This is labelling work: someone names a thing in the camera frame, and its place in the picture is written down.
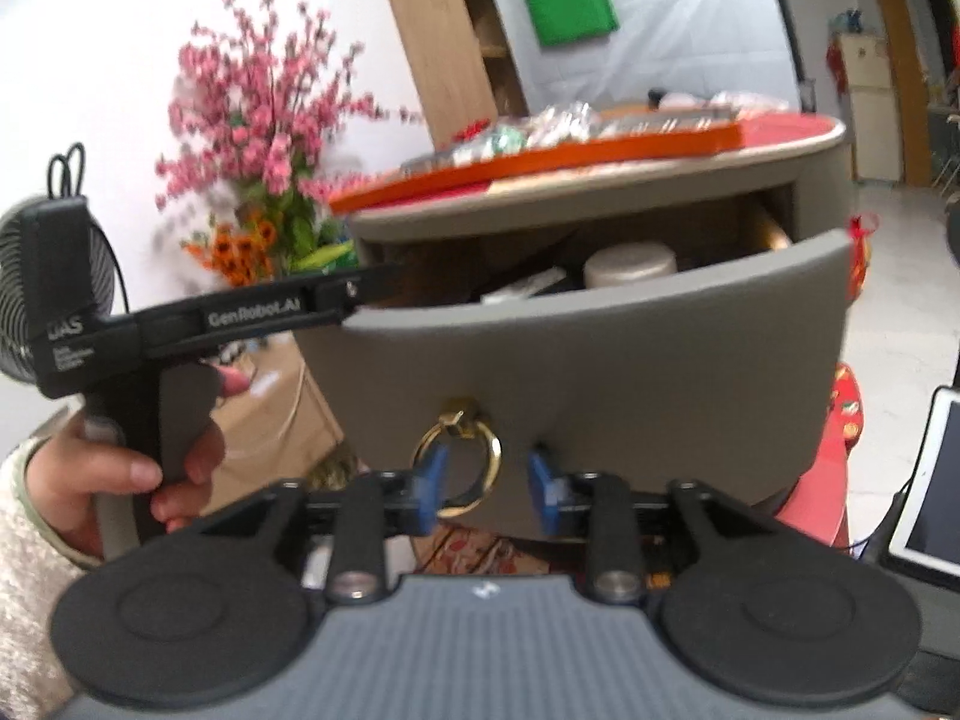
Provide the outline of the person's left forearm sleeve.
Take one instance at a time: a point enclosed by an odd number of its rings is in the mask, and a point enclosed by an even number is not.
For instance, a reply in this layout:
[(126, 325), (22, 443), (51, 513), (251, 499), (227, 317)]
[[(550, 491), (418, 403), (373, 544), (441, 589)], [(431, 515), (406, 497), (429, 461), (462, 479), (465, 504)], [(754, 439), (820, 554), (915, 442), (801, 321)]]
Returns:
[(46, 439), (28, 439), (2, 461), (2, 717), (44, 718), (73, 694), (53, 655), (53, 606), (93, 557), (70, 548), (26, 491), (26, 470)]

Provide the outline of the person's left hand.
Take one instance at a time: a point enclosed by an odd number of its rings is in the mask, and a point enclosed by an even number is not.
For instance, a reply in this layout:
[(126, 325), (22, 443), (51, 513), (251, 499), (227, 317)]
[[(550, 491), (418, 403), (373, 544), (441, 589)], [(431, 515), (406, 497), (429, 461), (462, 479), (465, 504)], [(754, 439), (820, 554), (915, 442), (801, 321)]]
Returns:
[(117, 445), (86, 440), (80, 411), (32, 454), (25, 491), (44, 522), (69, 548), (104, 556), (94, 512), (99, 494), (149, 497), (149, 510), (166, 533), (189, 525), (210, 502), (213, 475), (226, 455), (221, 429), (210, 421), (187, 452), (185, 479), (164, 481), (155, 460)]

